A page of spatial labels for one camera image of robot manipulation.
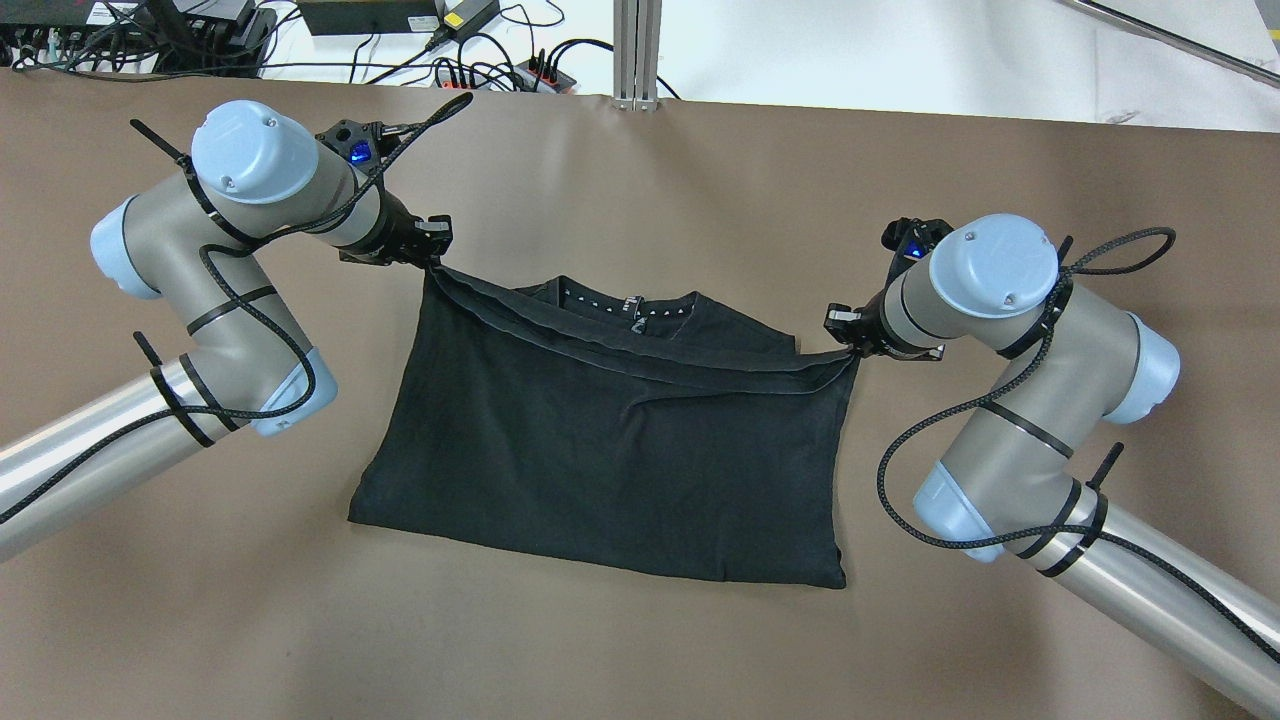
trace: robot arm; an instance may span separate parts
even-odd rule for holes
[[[1272,651],[1280,609],[1064,470],[1100,420],[1130,423],[1164,401],[1178,379],[1174,346],[1137,315],[1062,279],[1053,246],[1024,218],[982,218],[918,256],[858,313],[829,310],[828,328],[864,354],[899,359],[973,336],[1010,365],[996,382],[998,397],[977,405],[915,496],[916,515],[938,537],[897,515],[881,487],[893,519],[980,561],[1007,548],[1245,708],[1280,716],[1280,655],[1126,543],[1185,573]],[[1061,525],[1076,532],[968,542]]]
[[[413,132],[468,101],[458,96]],[[361,140],[348,124],[369,135],[369,124],[344,120],[321,145],[259,102],[221,105],[196,131],[189,159],[172,151],[182,173],[93,228],[101,270],[129,295],[165,299],[195,348],[0,450],[0,561],[244,424],[271,436],[335,397],[319,351],[252,255],[259,238],[301,225],[347,260],[425,266],[452,237],[447,217],[413,217],[381,187],[376,151],[399,129]],[[370,181],[357,168],[378,181],[362,196]]]

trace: electronic device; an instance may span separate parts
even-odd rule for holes
[[[132,12],[145,3],[86,0],[0,0],[0,27],[44,27],[64,31],[92,29],[115,22],[110,8]],[[241,26],[253,13],[253,0],[174,0],[174,8],[189,19]]]
[[[444,0],[298,0],[311,35],[435,32]]]
[[[498,0],[462,0],[457,8],[445,13],[440,22],[449,28],[453,40],[466,42],[489,20],[498,17],[500,9]]]
[[[192,20],[193,35],[201,40],[210,54],[210,59],[193,69],[207,72],[220,77],[257,77],[260,68],[266,61],[270,51],[270,38],[268,37],[275,27],[278,14],[270,8],[261,8],[252,12],[248,20],[241,24],[227,22]],[[154,70],[157,73],[182,72],[184,69],[174,61],[174,55],[159,59]]]

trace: power cord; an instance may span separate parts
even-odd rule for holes
[[[502,10],[498,12],[498,15],[500,15],[502,19],[507,20],[508,23],[513,23],[513,24],[517,24],[517,26],[525,26],[525,27],[527,27],[529,28],[529,33],[530,33],[529,37],[530,37],[530,40],[532,40],[532,32],[534,32],[535,27],[556,27],[556,26],[561,24],[562,22],[564,22],[564,10],[561,9],[559,5],[557,5],[556,3],[552,3],[552,0],[544,0],[544,3],[547,3],[548,5],[550,5],[552,9],[556,10],[556,13],[559,15],[558,18],[556,18],[554,20],[552,20],[549,23],[535,23],[531,19],[529,19],[529,10],[525,9],[525,5],[522,3],[516,3],[515,5],[508,5],[508,6],[503,8]],[[507,14],[508,10],[520,10],[520,14],[525,15],[525,19],[524,20],[517,20],[516,18],[512,18],[511,15]]]
[[[486,33],[486,32],[477,32],[477,33],[472,35],[471,37],[467,37],[466,40],[463,40],[462,42],[458,44],[458,64],[460,65],[462,65],[462,49],[466,46],[466,44],[470,40],[472,40],[475,37],[483,37],[484,40],[488,40],[494,47],[498,49],[499,53],[502,53],[502,59],[507,63],[507,67],[511,68],[512,70],[516,69],[515,63],[511,61],[511,55],[507,53],[507,49],[503,47],[500,42],[498,42],[497,40],[494,40],[494,37],[492,35]]]
[[[357,45],[356,50],[352,51],[352,54],[351,54],[351,76],[347,77],[347,85],[351,85],[351,83],[356,82],[356,63],[360,61],[360,51],[364,50],[366,45],[369,45],[370,42],[372,42],[375,37],[378,37],[376,32],[369,33],[369,37],[366,37],[364,40],[364,42],[361,42],[360,45]],[[372,50],[370,50],[369,54],[372,55],[374,54]]]
[[[435,50],[440,45],[444,45],[444,42],[448,41],[448,40],[449,40],[448,27],[440,26],[440,28],[436,29],[434,33],[431,33],[431,37],[429,37],[426,40],[426,44],[422,45],[422,49],[419,50],[413,56],[411,56],[410,59],[407,59],[407,60],[404,60],[402,63],[397,63],[394,65],[384,65],[387,68],[387,70],[383,72],[381,74],[374,77],[372,79],[366,79],[365,85],[378,85],[379,82],[381,82],[381,81],[392,77],[393,74],[396,74],[396,73],[398,73],[401,70],[404,70],[404,69],[415,67],[413,63],[417,63],[424,56],[426,56],[426,54],[429,54],[430,51]]]
[[[550,78],[553,82],[556,81],[557,77],[559,77],[559,63],[564,58],[564,53],[568,49],[576,47],[579,45],[590,45],[591,47],[599,47],[602,50],[608,50],[609,53],[613,53],[612,44],[605,42],[603,40],[595,40],[594,37],[575,37],[572,40],[566,40],[564,42],[561,42],[556,47],[552,47],[552,51],[547,55],[547,63],[550,67]],[[667,90],[667,92],[669,92],[671,96],[675,97],[676,100],[682,100],[682,97],[680,97],[680,94],[676,92],[676,90],[671,87],[671,83],[663,79],[662,76],[658,76],[658,85],[663,86]]]

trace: blue led light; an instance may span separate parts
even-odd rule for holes
[[[369,149],[369,142],[361,140],[351,149],[351,156],[347,158],[347,160],[349,160],[352,165],[358,165],[361,163],[367,163],[372,156],[374,151]]]

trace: black cable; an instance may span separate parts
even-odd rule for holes
[[[262,41],[257,45],[257,47],[261,47],[262,44],[268,42],[269,40],[273,40],[273,37],[274,37],[274,41],[266,49],[266,53],[262,54],[261,59],[259,59],[259,61],[257,61],[257,70],[255,72],[256,76],[261,76],[262,74],[262,65],[270,63],[271,58],[275,56],[275,51],[280,49],[280,28],[284,27],[285,24],[291,23],[291,22],[297,22],[300,19],[302,19],[302,12],[298,10],[297,8],[294,8],[292,12],[289,12],[289,14],[284,15],[284,19],[276,22],[275,27],[273,27],[262,37]]]
[[[1152,237],[1152,236],[1164,236],[1165,237],[1165,242],[1160,246],[1158,250],[1156,250],[1155,252],[1152,252],[1151,255],[1148,255],[1144,260],[1142,260],[1139,263],[1135,263],[1133,265],[1123,266],[1123,268],[1102,268],[1102,269],[1094,270],[1094,272],[1088,272],[1088,273],[1083,272],[1083,270],[1085,270],[1085,265],[1088,265],[1093,260],[1101,258],[1102,255],[1105,255],[1105,254],[1107,254],[1107,252],[1110,252],[1110,251],[1112,251],[1112,250],[1115,250],[1115,249],[1117,249],[1117,247],[1120,247],[1123,245],[1128,245],[1128,243],[1134,242],[1137,240],[1142,240],[1144,237]],[[1066,287],[1066,284],[1071,279],[1071,275],[1076,275],[1076,274],[1123,274],[1123,273],[1132,273],[1132,272],[1139,270],[1142,268],[1146,268],[1147,265],[1151,265],[1152,263],[1155,263],[1156,260],[1158,260],[1161,256],[1164,256],[1165,252],[1167,252],[1169,249],[1172,247],[1175,238],[1176,238],[1176,233],[1171,228],[1160,227],[1160,228],[1147,228],[1147,229],[1143,229],[1143,231],[1132,232],[1129,234],[1125,234],[1125,236],[1117,237],[1115,240],[1111,240],[1108,242],[1105,242],[1101,246],[1098,246],[1094,250],[1092,250],[1088,254],[1085,254],[1083,258],[1080,258],[1075,263],[1073,263],[1070,266],[1062,269],[1062,272],[1059,274],[1057,283],[1055,283],[1053,290],[1050,291],[1048,297],[1046,299],[1046,302],[1052,302],[1053,299],[1060,292],[1062,292],[1062,288]],[[952,418],[955,415],[960,415],[963,413],[968,413],[968,411],[974,410],[977,407],[980,407],[983,405],[995,402],[1000,397],[1002,397],[1002,396],[1007,395],[1009,392],[1011,392],[1018,386],[1020,386],[1024,382],[1027,382],[1027,379],[1030,378],[1032,374],[1034,374],[1036,370],[1038,370],[1039,366],[1043,364],[1046,355],[1048,355],[1048,350],[1050,350],[1050,346],[1052,345],[1052,342],[1053,342],[1053,328],[1051,327],[1044,333],[1044,338],[1041,341],[1041,346],[1036,351],[1036,355],[1032,357],[1032,361],[1027,365],[1027,368],[1024,368],[1018,375],[1015,375],[1007,383],[1000,386],[998,388],[992,389],[991,392],[988,392],[988,393],[986,393],[986,395],[983,395],[980,397],[975,397],[975,398],[973,398],[973,400],[970,400],[968,402],[961,402],[959,405],[954,405],[951,407],[947,407],[946,410],[936,413],[936,414],[925,418],[924,420],[920,420],[919,423],[911,425],[910,428],[908,428],[906,430],[904,430],[900,436],[897,436],[897,438],[895,438],[893,442],[891,442],[890,446],[884,450],[884,455],[881,457],[879,466],[876,470],[876,495],[877,495],[877,497],[879,500],[881,507],[884,509],[884,512],[893,520],[893,523],[897,524],[897,527],[902,528],[902,530],[905,530],[908,534],[910,534],[915,539],[918,539],[920,542],[924,542],[927,544],[932,544],[934,547],[942,547],[942,548],[947,548],[947,550],[975,550],[975,548],[979,548],[979,547],[988,547],[988,546],[995,546],[995,544],[1004,544],[1004,543],[1012,542],[1012,541],[1016,541],[1016,539],[1023,539],[1023,538],[1029,538],[1029,537],[1036,537],[1036,536],[1044,536],[1044,534],[1051,534],[1051,533],[1052,534],[1057,534],[1057,533],[1079,534],[1082,537],[1082,541],[1084,541],[1085,538],[1098,538],[1098,539],[1110,542],[1110,543],[1112,543],[1112,544],[1115,544],[1115,546],[1117,546],[1117,547],[1120,547],[1123,550],[1126,550],[1126,551],[1137,555],[1138,557],[1142,557],[1143,560],[1146,560],[1147,562],[1149,562],[1155,568],[1162,570],[1164,573],[1169,574],[1171,578],[1174,578],[1175,580],[1178,580],[1179,583],[1181,583],[1184,587],[1187,587],[1193,593],[1196,593],[1198,597],[1201,597],[1210,607],[1212,607],[1219,615],[1221,615],[1236,630],[1239,630],[1240,634],[1244,635],[1251,643],[1253,643],[1254,646],[1257,646],[1258,650],[1261,650],[1263,653],[1266,653],[1267,657],[1270,657],[1272,661],[1280,664],[1280,651],[1277,651],[1275,647],[1272,647],[1270,643],[1267,643],[1267,641],[1265,638],[1262,638],[1262,635],[1260,635],[1257,632],[1254,632],[1253,628],[1251,628],[1243,619],[1240,619],[1239,615],[1236,615],[1229,607],[1226,607],[1226,605],[1224,605],[1221,600],[1219,600],[1217,597],[1215,597],[1213,593],[1211,593],[1207,588],[1204,588],[1202,584],[1199,584],[1198,582],[1196,582],[1196,579],[1193,579],[1192,577],[1187,575],[1184,571],[1179,570],[1176,566],[1174,566],[1167,560],[1157,556],[1156,553],[1151,552],[1149,550],[1147,550],[1147,548],[1144,548],[1144,547],[1142,547],[1142,546],[1139,546],[1139,544],[1137,544],[1137,543],[1134,543],[1134,542],[1132,542],[1129,539],[1125,539],[1125,538],[1121,538],[1119,536],[1114,536],[1111,533],[1100,530],[1098,528],[1094,528],[1092,525],[1053,524],[1053,525],[1039,525],[1039,527],[1036,527],[1036,528],[1024,528],[1021,530],[1014,530],[1014,532],[1010,532],[1010,533],[1001,533],[998,536],[989,537],[989,538],[983,538],[983,539],[974,539],[974,541],[948,541],[948,539],[942,539],[942,538],[938,538],[938,537],[929,536],[928,533],[920,530],[919,528],[916,528],[915,525],[913,525],[911,523],[909,523],[905,518],[902,518],[902,515],[897,512],[897,509],[893,507],[893,503],[888,500],[888,493],[886,491],[884,477],[886,477],[886,474],[888,471],[890,460],[892,460],[893,455],[899,451],[899,448],[901,448],[902,445],[905,445],[909,439],[911,439],[914,436],[916,436],[918,433],[920,433],[925,428],[929,428],[931,425],[934,425],[934,424],[937,424],[937,423],[940,423],[942,420],[946,420],[947,418]]]
[[[120,53],[123,51],[123,44],[124,44],[124,31],[116,29],[114,33],[111,33],[111,50],[110,50],[113,56],[111,72],[118,73],[122,69],[124,69],[124,63],[119,60]]]
[[[293,10],[289,10],[291,15],[300,12],[298,4],[293,0],[259,0],[257,6],[261,8],[262,5],[270,5],[271,3],[288,3],[289,5],[293,5]]]
[[[535,27],[556,27],[556,26],[561,24],[562,22],[564,22],[564,10],[562,10],[561,6],[557,5],[556,3],[552,3],[552,0],[545,0],[545,3],[548,5],[550,5],[552,8],[554,8],[557,13],[559,13],[559,18],[557,18],[557,19],[549,22],[549,23],[535,23],[535,22],[532,22],[532,20],[529,19],[529,12],[525,10],[525,5],[521,4],[521,3],[516,3],[515,5],[508,5],[508,6],[503,8],[503,9],[498,10],[498,14],[502,15],[502,19],[507,20],[508,23],[515,23],[517,26],[525,26],[525,27],[530,28],[530,32]],[[525,15],[524,22],[517,20],[516,18],[512,18],[512,17],[507,15],[507,10],[515,10],[517,8],[520,9],[520,13],[522,15]]]
[[[360,61],[360,51],[364,50],[366,45],[372,42],[375,37],[378,37],[376,32],[369,33],[369,37],[366,37],[364,42],[357,45],[355,53],[351,54],[351,76],[347,78],[347,85],[356,82],[356,63]]]
[[[212,51],[212,49],[209,47],[207,45],[205,47],[191,47],[191,46],[187,46],[184,44],[173,42],[173,40],[170,40],[168,37],[163,37],[163,36],[152,32],[150,28],[146,28],[146,27],[141,27],[140,26],[138,31],[142,32],[143,35],[148,36],[155,42],[163,41],[165,46],[178,47],[178,49],[184,49],[184,50],[200,53],[204,67],[198,68],[198,69],[206,69],[206,68],[209,68],[211,65],[228,64],[228,63],[233,63],[236,60],[239,60],[242,58],[252,58],[252,56],[257,55],[257,53],[262,49],[262,46],[266,42],[269,42],[274,36],[276,36],[276,33],[280,32],[280,28],[283,28],[285,24],[296,22],[296,20],[298,20],[301,18],[302,18],[301,10],[298,10],[294,6],[293,10],[291,10],[283,18],[278,19],[275,22],[275,24],[271,26],[271,29],[269,29],[268,32],[262,33],[262,37],[259,38],[257,42],[255,42],[252,45],[246,45],[244,47],[241,47],[239,50],[229,50],[229,51],[221,51],[221,53]],[[211,35],[209,35],[209,31],[212,28],[212,23],[205,23],[204,27],[205,27],[206,42],[211,45],[212,41],[214,41],[214,38],[212,38]],[[234,67],[233,69],[248,69],[248,68],[255,68],[255,64],[253,63],[242,64],[242,65]]]
[[[133,27],[133,28],[138,29],[140,33],[150,37],[152,41],[157,41],[159,36],[156,33],[154,33],[150,29],[143,28],[143,27],[141,27],[141,26],[138,26],[137,23],[133,22],[133,15],[136,13],[138,13],[141,10],[141,8],[142,8],[142,5],[134,6],[134,8],[128,9],[128,10],[119,10],[119,9],[114,8],[114,6],[110,6],[109,9],[113,13],[114,20],[111,23],[109,23],[109,24],[99,28],[93,33],[90,33],[84,38],[84,42],[79,47],[78,53],[76,55],[73,55],[72,58],[68,58],[68,59],[63,60],[61,63],[35,63],[35,61],[32,61],[32,63],[26,63],[23,67],[15,67],[14,69],[18,70],[18,72],[22,72],[22,70],[27,70],[27,69],[42,69],[42,68],[47,68],[47,69],[61,70],[61,72],[65,72],[68,74],[74,74],[74,73],[78,72],[78,65],[81,65],[82,63],[86,63],[86,61],[92,61],[93,63],[93,67],[91,68],[91,72],[96,70],[97,69],[97,64],[101,63],[101,61],[109,61],[109,63],[113,63],[113,65],[123,67],[123,63],[120,61],[122,58],[120,58],[120,53],[119,51],[111,53],[110,50],[108,50],[106,54],[104,54],[102,49],[97,47],[97,45],[100,42],[105,41],[105,40],[113,40],[113,41],[119,42],[119,35],[118,33],[125,26],[129,26],[129,27]],[[288,24],[291,22],[298,20],[298,19],[301,19],[301,17],[302,17],[301,12],[297,9],[297,6],[294,4],[294,9],[291,10],[284,18],[279,19],[271,27],[271,29],[269,29],[266,33],[264,33],[262,38],[260,38],[256,44],[248,45],[248,46],[246,46],[246,47],[243,47],[241,50],[236,50],[236,51],[230,51],[230,53],[212,54],[212,55],[210,55],[210,58],[225,63],[228,60],[236,60],[236,59],[242,58],[242,56],[252,56],[252,55],[257,54],[257,51],[265,44],[270,42],[273,38],[276,38],[279,36],[280,29],[285,24]],[[166,47],[164,49],[164,51],[161,51],[161,54],[168,54],[169,50],[172,50],[172,44],[166,44]],[[205,53],[205,49],[189,49],[189,50]],[[261,65],[266,63],[266,59],[269,59],[274,54],[274,51],[275,51],[275,45],[273,45],[271,50],[266,54],[266,56],[264,58],[264,61],[259,63],[259,64],[224,64],[224,65],[216,65],[216,67],[205,67],[205,68],[193,69],[193,70],[182,70],[180,73],[166,73],[164,70],[160,70],[157,74],[165,74],[165,76],[169,76],[169,77],[178,77],[180,74],[182,77],[186,77],[186,76],[210,74],[210,73],[221,72],[221,70],[243,70],[243,69],[247,69],[247,68],[261,70]],[[129,81],[127,81],[127,79],[118,79],[115,82],[129,82]]]
[[[439,68],[435,70],[435,87],[444,87],[444,73],[440,70],[448,70],[449,87],[462,86],[462,72],[465,68],[461,63],[456,63],[452,58],[439,58],[436,63],[439,63]]]
[[[595,40],[594,37],[575,37],[572,40],[566,40],[564,42],[561,42],[556,47],[552,47],[550,54],[547,55],[547,61],[552,68],[552,74],[550,74],[552,79],[556,79],[559,76],[559,63],[564,58],[564,53],[568,51],[571,47],[576,47],[579,45],[590,45],[591,47],[599,47],[602,50],[608,50],[609,53],[613,53],[612,44],[608,44],[603,40]],[[657,78],[658,83],[662,85],[664,88],[667,88],[667,92],[669,92],[672,97],[675,97],[676,100],[684,100],[680,96],[680,94],[671,87],[671,83],[668,83],[666,79],[662,78],[662,76],[657,76]]]
[[[398,73],[398,72],[401,72],[403,69],[408,69],[410,67],[413,67],[413,63],[419,61],[420,59],[422,59],[424,55],[426,55],[428,53],[435,50],[436,47],[439,47],[440,45],[444,44],[444,40],[448,38],[448,36],[445,35],[445,29],[447,28],[448,28],[448,26],[440,26],[440,29],[436,29],[431,35],[431,37],[429,37],[428,41],[422,45],[422,49],[419,50],[412,58],[410,58],[408,60],[404,60],[403,63],[398,63],[396,65],[387,65],[389,68],[387,72],[379,74],[374,79],[365,81],[365,85],[378,85],[383,79],[387,79],[390,76],[393,76],[393,74],[396,74],[396,73]]]
[[[404,81],[404,82],[401,83],[401,87],[404,87],[407,85],[415,85],[415,83],[422,82],[424,79],[430,79],[431,85],[439,86],[439,82],[436,82],[436,81],[439,79],[440,63],[451,63],[451,61],[452,60],[449,60],[448,58],[436,58],[435,60],[431,60],[431,63],[428,64],[428,68],[431,70],[430,74],[425,74],[422,77],[417,77],[417,78],[413,78],[413,79],[410,79],[410,81]]]
[[[125,14],[124,10],[120,10],[120,9],[115,8],[110,3],[106,3],[105,6],[106,6],[106,10],[109,13],[111,13],[111,17],[114,17],[115,20],[118,23],[120,23],[118,26],[118,29],[116,29],[116,37],[120,40],[122,44],[125,40],[124,26],[132,24],[132,29],[134,29],[138,33],[146,36],[148,40],[151,40],[152,44],[156,44],[157,46],[159,45],[166,45],[169,47],[175,47],[175,49],[179,49],[179,50],[186,50],[188,53],[197,53],[201,56],[201,64],[206,64],[207,63],[207,59],[209,59],[207,58],[207,47],[197,47],[195,45],[187,45],[186,42],[178,42],[174,38],[168,37],[168,36],[163,35],[159,31],[154,31],[154,29],[151,29],[148,27],[145,27],[143,24],[138,23],[133,18],[133,15],[137,14],[140,10],[145,9],[146,5],[143,3],[138,3],[138,5],[134,6],[132,10],[129,10],[128,14]]]
[[[13,28],[0,28],[0,64],[12,65],[18,61],[14,50],[18,49],[18,37]]]
[[[444,120],[448,120],[454,114],[457,114],[460,110],[462,110],[463,108],[466,108],[467,105],[470,105],[471,104],[471,97],[472,96],[471,96],[470,92],[460,95],[460,96],[454,97],[453,100],[451,100],[451,101],[445,102],[444,105],[442,105],[439,109],[436,109],[435,113],[433,113],[426,120],[422,120],[421,123],[415,123],[415,124],[408,126],[408,127],[412,128],[412,131],[410,132],[410,135],[407,135],[404,137],[404,140],[401,142],[401,145],[398,145],[394,150],[392,150],[387,155],[387,158],[383,160],[383,163],[379,167],[374,168],[374,170],[369,173],[369,176],[366,177],[365,182],[361,183],[360,187],[357,187],[357,190],[352,195],[351,200],[348,200],[347,202],[344,202],[339,208],[334,209],[328,215],[320,218],[319,220],[315,220],[315,222],[311,222],[311,223],[303,223],[303,224],[300,224],[300,225],[292,225],[292,227],[282,228],[280,231],[276,231],[275,233],[271,233],[271,234],[266,236],[265,238],[262,238],[262,241],[256,247],[252,247],[252,249],[237,250],[234,247],[227,247],[227,246],[216,245],[216,243],[204,245],[204,246],[200,247],[200,251],[198,251],[200,252],[200,261],[205,266],[205,270],[210,274],[210,277],[214,278],[214,282],[218,283],[219,290],[221,290],[223,293],[232,302],[234,302],[238,309],[241,309],[244,313],[247,313],[251,318],[253,318],[255,320],[257,320],[259,323],[261,323],[262,325],[265,325],[273,334],[275,334],[278,338],[280,338],[280,341],[289,348],[289,351],[293,352],[293,355],[298,357],[298,363],[302,366],[302,370],[303,370],[303,373],[306,374],[306,378],[307,378],[307,387],[302,392],[302,395],[298,396],[297,400],[294,400],[293,402],[285,405],[284,407],[279,407],[276,410],[269,410],[269,411],[260,411],[260,410],[229,410],[229,409],[225,409],[225,407],[210,407],[210,406],[205,406],[205,405],[179,405],[179,406],[175,406],[175,407],[169,407],[166,410],[160,410],[160,411],[152,413],[150,415],[145,415],[142,418],[138,418],[137,420],[133,420],[133,421],[131,421],[131,423],[128,423],[125,425],[122,425],[120,428],[118,428],[114,432],[109,433],[106,437],[99,439],[97,442],[95,442],[93,445],[91,445],[90,447],[87,447],[83,452],[81,452],[79,455],[77,455],[76,457],[73,457],[69,462],[67,462],[65,465],[63,465],[61,468],[59,468],[44,483],[41,483],[35,489],[32,489],[29,493],[27,493],[26,497],[23,497],[22,500],[19,500],[17,503],[14,503],[12,507],[9,507],[8,510],[5,510],[4,512],[0,512],[0,524],[4,524],[6,521],[9,521],[10,519],[13,519],[14,515],[17,515],[18,512],[23,511],[26,507],[31,506],[32,502],[35,502],[41,496],[44,496],[46,492],[49,492],[50,489],[52,489],[58,483],[60,483],[64,479],[67,479],[67,477],[70,473],[73,473],[77,468],[79,468],[81,465],[83,465],[93,455],[101,452],[105,447],[108,447],[113,442],[115,442],[115,441],[120,439],[122,437],[124,437],[124,436],[127,436],[127,434],[137,430],[138,428],[150,425],[151,423],[155,423],[156,420],[163,420],[165,418],[172,418],[172,416],[177,415],[178,413],[215,415],[215,416],[221,418],[221,419],[243,419],[243,420],[257,420],[257,419],[268,419],[268,418],[279,418],[282,415],[287,415],[289,413],[293,413],[294,410],[302,407],[308,400],[311,400],[311,396],[315,393],[315,389],[316,389],[316,375],[315,375],[315,368],[311,365],[311,361],[306,356],[307,355],[306,351],[303,351],[302,346],[300,346],[298,342],[296,340],[293,340],[292,336],[289,336],[288,331],[285,331],[284,328],[282,328],[279,325],[279,323],[276,323],[270,316],[268,316],[265,313],[262,313],[261,310],[259,310],[257,307],[255,307],[252,304],[250,304],[248,301],[246,301],[244,297],[241,293],[238,293],[236,291],[236,288],[233,288],[230,286],[230,283],[227,282],[227,279],[221,274],[221,270],[219,270],[218,265],[212,261],[211,255],[214,252],[218,252],[218,254],[223,254],[223,255],[229,255],[232,258],[244,258],[244,256],[248,256],[248,255],[253,254],[259,247],[262,247],[268,242],[270,242],[270,241],[273,241],[273,240],[275,240],[278,237],[283,237],[284,234],[289,234],[289,233],[293,233],[293,232],[307,232],[308,229],[316,229],[316,228],[320,228],[320,227],[325,227],[325,225],[333,223],[334,220],[346,219],[349,215],[351,210],[356,206],[356,202],[358,202],[360,199],[365,196],[365,193],[367,193],[372,187],[376,186],[378,179],[383,176],[383,173],[385,173],[387,169],[390,168],[392,163],[394,163],[396,159],[399,158],[408,149],[410,145],[412,145],[419,137],[421,137],[422,133],[425,133],[430,127],[433,127],[435,124],[439,124],[439,123],[443,123]]]
[[[485,77],[485,82],[481,82],[472,90],[480,90],[485,85],[493,83],[508,92],[518,92],[524,85],[524,78],[520,76],[520,73],[511,69],[502,69],[498,65],[494,65],[493,63],[477,61],[477,63],[471,63],[471,67],[481,70],[481,74]],[[484,68],[489,68],[489,72],[484,72]],[[500,82],[503,79],[511,81],[512,85],[511,86],[503,85]]]
[[[507,49],[503,47],[500,42],[498,42],[497,40],[494,40],[493,36],[489,35],[489,33],[486,33],[486,32],[477,32],[477,33],[472,35],[471,37],[467,37],[466,40],[463,40],[462,42],[458,44],[458,65],[462,65],[462,49],[474,37],[483,37],[483,38],[488,40],[489,42],[492,42],[494,45],[494,47],[497,47],[498,51],[502,53],[502,58],[503,58],[503,60],[507,61],[507,67],[511,68],[512,70],[516,69],[515,63],[511,61],[511,55],[507,54]]]
[[[556,5],[554,3],[550,3],[550,5],[553,8],[556,8],[557,10],[559,10],[559,14],[561,14],[559,19],[556,20],[554,23],[541,24],[541,26],[538,26],[538,27],[554,27],[554,26],[557,26],[557,24],[559,24],[561,22],[564,20],[564,10],[561,10],[559,6]],[[540,73],[543,72],[543,68],[538,68],[536,72],[534,69],[534,58],[538,54],[538,41],[534,40],[534,27],[535,26],[534,26],[534,22],[529,18],[529,10],[525,10],[524,5],[521,5],[521,4],[517,3],[517,4],[512,5],[512,8],[520,8],[520,14],[525,15],[525,22],[521,23],[520,20],[513,20],[513,19],[508,18],[506,14],[503,14],[506,10],[503,10],[503,12],[500,12],[498,14],[500,14],[504,19],[507,19],[509,22],[513,22],[516,24],[522,24],[522,26],[529,27],[529,74],[532,76],[532,78],[534,78],[534,86],[529,88],[529,92],[538,92],[538,85],[543,81],[543,78],[540,77]],[[524,90],[525,88],[525,81],[524,81],[524,78],[521,78],[521,79],[512,79],[512,85],[516,86],[516,90]]]

